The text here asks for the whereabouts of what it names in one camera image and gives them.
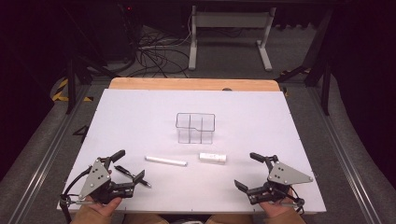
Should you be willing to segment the person's right leg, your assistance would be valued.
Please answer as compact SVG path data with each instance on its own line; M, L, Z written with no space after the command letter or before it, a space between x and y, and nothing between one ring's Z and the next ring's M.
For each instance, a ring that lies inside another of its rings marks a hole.
M217 214L211 216L205 224L253 224L250 215Z

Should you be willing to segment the clear plastic organizer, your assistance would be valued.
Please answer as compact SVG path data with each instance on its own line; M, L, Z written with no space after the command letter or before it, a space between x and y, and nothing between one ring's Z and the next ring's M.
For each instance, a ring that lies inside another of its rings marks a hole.
M207 113L177 113L177 141L180 144L213 143L216 116Z

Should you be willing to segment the black metal stand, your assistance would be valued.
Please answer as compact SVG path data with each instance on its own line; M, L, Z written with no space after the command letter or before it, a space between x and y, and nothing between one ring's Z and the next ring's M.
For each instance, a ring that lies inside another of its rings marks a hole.
M99 63L96 63L88 56L81 54L78 49L78 44L75 37L75 29L78 27L74 24L74 19L68 10L60 5L61 13L59 14L60 23L59 34L63 40L63 51L67 59L66 64L66 78L68 88L68 107L66 114L69 115L74 111L78 103L76 91L76 78L82 85L90 85L92 77L89 72L89 67L107 77L118 77L115 73L104 68Z
M324 14L324 18L320 22L317 32L312 40L312 43L306 53L303 63L297 68L286 72L284 75L276 78L277 83L282 83L296 75L302 73L306 69L310 69L307 77L304 80L306 87L314 87L322 79L320 106L323 113L329 116L329 92L331 82L331 69L329 65L329 56L322 46L325 39L329 23L331 21L333 9L329 8Z

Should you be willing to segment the person's left hand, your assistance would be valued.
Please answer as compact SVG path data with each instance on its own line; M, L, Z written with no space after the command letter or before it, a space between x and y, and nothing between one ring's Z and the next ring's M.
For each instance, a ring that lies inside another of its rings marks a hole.
M122 198L117 197L111 200L108 204L92 203L89 204L89 207L103 217L111 217L121 202Z

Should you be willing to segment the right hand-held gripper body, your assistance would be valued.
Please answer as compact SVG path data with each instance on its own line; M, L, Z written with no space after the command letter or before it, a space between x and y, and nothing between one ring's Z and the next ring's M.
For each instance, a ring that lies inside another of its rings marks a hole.
M291 205L304 205L304 199L298 195L292 196L290 190L292 190L292 186L295 184L312 182L313 178L280 162L277 155L264 157L264 163L268 168L269 175L262 187L247 191L247 197L250 203L275 203L276 201L290 198L292 199Z

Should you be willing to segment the aluminium floor rail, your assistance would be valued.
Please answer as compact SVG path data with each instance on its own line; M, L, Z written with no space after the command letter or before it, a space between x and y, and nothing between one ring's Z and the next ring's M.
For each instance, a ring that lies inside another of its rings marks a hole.
M24 221L89 88L89 85L78 88L77 102L69 114L67 105L61 103L51 109L0 183L0 189L6 192L1 208L6 212L4 224Z
M321 101L318 92L314 88L308 88L307 91L312 101L314 102L315 108L318 111L321 120L324 122L326 130L331 139L334 153L340 162L340 165L346 176L346 180L351 187L354 197L358 202L358 205L364 215L367 224L383 224L379 214L374 207L374 204L372 203L368 195L366 188L363 186L361 176L358 170L356 169L349 155L345 151L344 145L341 142L341 139L333 125L332 118L326 115L321 107Z

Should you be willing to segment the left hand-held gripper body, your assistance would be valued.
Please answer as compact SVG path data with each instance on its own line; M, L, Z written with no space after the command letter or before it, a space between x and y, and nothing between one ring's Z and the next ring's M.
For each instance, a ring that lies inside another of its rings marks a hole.
M134 182L117 184L112 181L109 164L120 159L120 156L97 158L78 195L80 200L90 196L95 202L108 204L115 198L132 198Z

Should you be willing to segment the person's left leg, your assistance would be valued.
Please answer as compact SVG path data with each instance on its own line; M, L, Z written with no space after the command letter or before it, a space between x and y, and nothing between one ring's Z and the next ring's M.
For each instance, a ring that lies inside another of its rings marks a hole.
M129 214L122 224L169 224L164 218L154 214Z

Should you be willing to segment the white board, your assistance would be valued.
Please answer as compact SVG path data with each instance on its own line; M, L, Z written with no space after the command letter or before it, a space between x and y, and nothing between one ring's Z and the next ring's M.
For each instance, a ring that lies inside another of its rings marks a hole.
M216 116L211 145L180 144L177 113ZM286 99L280 91L104 91L90 129L67 179L72 193L84 182L77 176L99 157L124 149L119 164L133 174L145 171L152 188L138 185L121 212L254 213L247 195L234 181L249 188L265 183L265 164L251 152L278 159L312 175ZM226 162L201 161L200 153L226 155ZM186 161L175 166L145 161L145 156Z

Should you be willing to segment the person's right hand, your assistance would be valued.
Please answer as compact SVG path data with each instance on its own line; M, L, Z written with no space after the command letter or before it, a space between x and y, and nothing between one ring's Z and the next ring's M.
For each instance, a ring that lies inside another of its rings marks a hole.
M275 203L271 203L271 202L260 203L260 207L263 209L263 211L265 212L268 218L273 218L273 217L278 217L289 211L292 211L293 208L290 207L291 203L292 203L292 199L285 198L276 201Z

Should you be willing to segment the black pen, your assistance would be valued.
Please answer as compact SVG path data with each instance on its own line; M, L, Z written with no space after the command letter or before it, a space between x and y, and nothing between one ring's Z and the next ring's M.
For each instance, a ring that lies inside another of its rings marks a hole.
M127 169L125 169L124 167L120 166L120 165L116 165L114 166L114 168L119 171L120 173L132 178L132 180L136 180L136 175L131 174ZM144 179L141 179L141 181L139 182L141 183L143 186L147 187L147 188L152 188L152 186L150 185L150 183Z

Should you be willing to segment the white pen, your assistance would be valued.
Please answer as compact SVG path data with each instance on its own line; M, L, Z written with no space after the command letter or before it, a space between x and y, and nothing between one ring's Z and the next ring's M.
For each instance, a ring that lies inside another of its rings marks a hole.
M169 165L175 165L175 166L183 166L183 167L188 165L188 163L186 161L170 160L170 159L158 158L158 157L152 157L152 156L145 156L145 161L157 162L157 163L169 164Z

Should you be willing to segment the wooden table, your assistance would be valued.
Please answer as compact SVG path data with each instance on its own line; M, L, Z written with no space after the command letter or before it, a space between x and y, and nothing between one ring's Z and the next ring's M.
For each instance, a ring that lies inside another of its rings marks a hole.
M183 91L280 91L274 80L215 79L215 78L159 78L116 77L109 84L111 90L183 90Z

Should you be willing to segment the white metal desk frame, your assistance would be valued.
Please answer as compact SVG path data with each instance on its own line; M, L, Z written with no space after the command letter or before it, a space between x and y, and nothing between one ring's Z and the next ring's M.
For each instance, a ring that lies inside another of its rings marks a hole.
M197 60L197 29L198 28L261 28L263 29L262 39L256 41L257 48L262 58L262 64L266 71L272 71L266 43L275 18L276 8L271 7L265 12L205 12L198 11L197 6L191 8L190 21L190 57L189 69L196 68Z

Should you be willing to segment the white glue stick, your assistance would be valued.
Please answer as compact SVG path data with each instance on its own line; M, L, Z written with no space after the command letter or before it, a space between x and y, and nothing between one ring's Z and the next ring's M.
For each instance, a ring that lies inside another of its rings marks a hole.
M201 161L226 162L227 156L214 153L200 153L199 159Z

